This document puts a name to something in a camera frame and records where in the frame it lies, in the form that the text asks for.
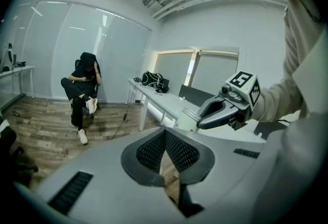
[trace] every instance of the black grille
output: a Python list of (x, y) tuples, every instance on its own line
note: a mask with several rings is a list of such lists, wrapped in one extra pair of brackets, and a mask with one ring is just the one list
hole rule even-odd
[(199, 152), (196, 148), (168, 131), (166, 132), (166, 151), (179, 173), (195, 164), (199, 159)]
[(237, 148), (234, 150), (234, 153), (242, 155), (242, 156), (248, 156), (251, 158), (257, 158), (260, 155), (260, 152), (250, 151), (242, 148)]
[(86, 188), (93, 175), (85, 172), (77, 172), (71, 180), (49, 202), (49, 206), (66, 215), (83, 190)]
[(162, 132), (137, 149), (137, 159), (150, 170), (159, 173), (160, 162), (165, 151), (165, 133)]

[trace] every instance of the shoe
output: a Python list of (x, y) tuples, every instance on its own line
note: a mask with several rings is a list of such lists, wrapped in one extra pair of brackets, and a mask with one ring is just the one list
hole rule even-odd
[(86, 101), (86, 108), (89, 110), (90, 115), (96, 111), (97, 103), (97, 98), (90, 98), (88, 101)]
[(86, 145), (89, 141), (87, 139), (86, 133), (83, 129), (79, 130), (77, 132), (78, 137), (80, 138), (80, 141), (83, 145)]

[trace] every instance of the seated person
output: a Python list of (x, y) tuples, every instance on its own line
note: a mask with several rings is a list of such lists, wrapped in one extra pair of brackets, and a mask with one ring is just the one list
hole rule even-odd
[(97, 62), (94, 62), (92, 58), (84, 59), (82, 66), (78, 67), (68, 78), (61, 80), (68, 100), (73, 99), (72, 124), (78, 127), (77, 134), (83, 145), (88, 143), (88, 139), (83, 130), (82, 107), (86, 107), (90, 114), (96, 111), (98, 99), (90, 97), (96, 84), (101, 84), (101, 76)]

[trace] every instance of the white cup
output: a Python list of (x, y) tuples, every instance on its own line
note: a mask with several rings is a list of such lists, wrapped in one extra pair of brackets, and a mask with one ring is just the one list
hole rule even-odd
[(181, 116), (178, 118), (174, 127), (191, 132), (197, 132), (199, 130), (199, 128), (197, 127), (197, 122), (200, 119), (201, 117), (197, 115), (195, 112), (187, 108), (184, 108)]

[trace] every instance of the black t-shirt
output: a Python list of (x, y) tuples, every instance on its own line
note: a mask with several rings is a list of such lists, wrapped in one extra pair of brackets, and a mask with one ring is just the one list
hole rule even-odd
[(94, 69), (88, 72), (83, 67), (78, 67), (72, 75), (75, 77), (85, 77), (88, 80), (87, 82), (76, 81), (76, 84), (80, 89), (91, 89), (97, 84), (96, 71)]

